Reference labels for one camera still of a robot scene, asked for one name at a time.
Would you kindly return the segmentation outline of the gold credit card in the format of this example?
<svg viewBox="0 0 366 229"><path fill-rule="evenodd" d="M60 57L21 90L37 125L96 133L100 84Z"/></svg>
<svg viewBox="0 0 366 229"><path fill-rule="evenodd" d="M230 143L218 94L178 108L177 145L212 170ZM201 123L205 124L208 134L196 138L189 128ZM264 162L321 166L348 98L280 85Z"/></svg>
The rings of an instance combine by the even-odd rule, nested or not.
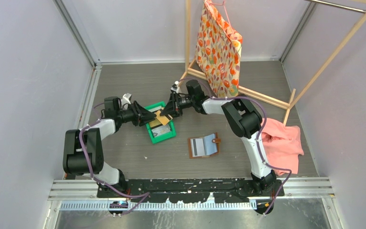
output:
<svg viewBox="0 0 366 229"><path fill-rule="evenodd" d="M161 110L157 110L154 112L156 115L156 120L159 121L162 125L167 125L173 118L167 114L167 115L161 115Z"/></svg>

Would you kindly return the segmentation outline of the green plastic bin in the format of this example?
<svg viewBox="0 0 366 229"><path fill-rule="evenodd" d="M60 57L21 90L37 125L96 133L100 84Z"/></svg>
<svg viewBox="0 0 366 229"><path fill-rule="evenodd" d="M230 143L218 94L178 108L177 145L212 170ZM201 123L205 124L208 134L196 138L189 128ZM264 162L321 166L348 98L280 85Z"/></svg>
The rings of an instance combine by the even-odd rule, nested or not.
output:
<svg viewBox="0 0 366 229"><path fill-rule="evenodd" d="M160 111L165 107L165 102L161 101L145 108L155 114L159 114ZM176 137L176 130L172 118L169 118L169 122L163 125L159 119L155 119L146 124L146 128L153 144L160 143L167 139Z"/></svg>

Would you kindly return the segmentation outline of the brown leather card holder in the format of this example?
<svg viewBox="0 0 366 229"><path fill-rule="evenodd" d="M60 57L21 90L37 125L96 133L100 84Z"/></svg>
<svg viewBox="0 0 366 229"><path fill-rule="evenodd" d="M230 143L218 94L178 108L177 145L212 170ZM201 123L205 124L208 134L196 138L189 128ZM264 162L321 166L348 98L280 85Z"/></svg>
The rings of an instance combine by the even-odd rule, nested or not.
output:
<svg viewBox="0 0 366 229"><path fill-rule="evenodd" d="M218 133L204 137L188 138L189 158L206 158L219 154L221 139Z"/></svg>

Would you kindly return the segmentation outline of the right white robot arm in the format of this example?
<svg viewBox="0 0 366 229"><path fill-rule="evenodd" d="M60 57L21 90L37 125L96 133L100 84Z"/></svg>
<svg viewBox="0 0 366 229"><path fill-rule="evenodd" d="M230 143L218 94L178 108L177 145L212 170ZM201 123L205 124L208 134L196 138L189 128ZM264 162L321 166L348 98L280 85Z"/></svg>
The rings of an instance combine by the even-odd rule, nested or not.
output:
<svg viewBox="0 0 366 229"><path fill-rule="evenodd" d="M225 99L209 97L205 95L200 83L194 79L186 82L186 89L187 93L180 93L178 82L175 82L161 115L179 117L183 114L183 109L190 107L204 115L224 115L232 132L245 146L251 164L254 192L265 196L272 190L276 175L268 162L262 142L264 127L262 115L246 96Z"/></svg>

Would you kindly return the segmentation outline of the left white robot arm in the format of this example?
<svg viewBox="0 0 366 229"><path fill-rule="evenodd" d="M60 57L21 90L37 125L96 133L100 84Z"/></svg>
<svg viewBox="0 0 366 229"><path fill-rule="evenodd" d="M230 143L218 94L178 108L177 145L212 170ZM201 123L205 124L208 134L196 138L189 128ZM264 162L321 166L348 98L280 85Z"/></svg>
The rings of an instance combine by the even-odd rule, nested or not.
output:
<svg viewBox="0 0 366 229"><path fill-rule="evenodd" d="M138 102L116 96L104 99L101 117L92 125L65 133L63 170L67 175L88 176L109 192L120 198L126 194L127 181L123 172L104 161L102 141L117 131L124 123L144 126L156 119L156 114L142 107Z"/></svg>

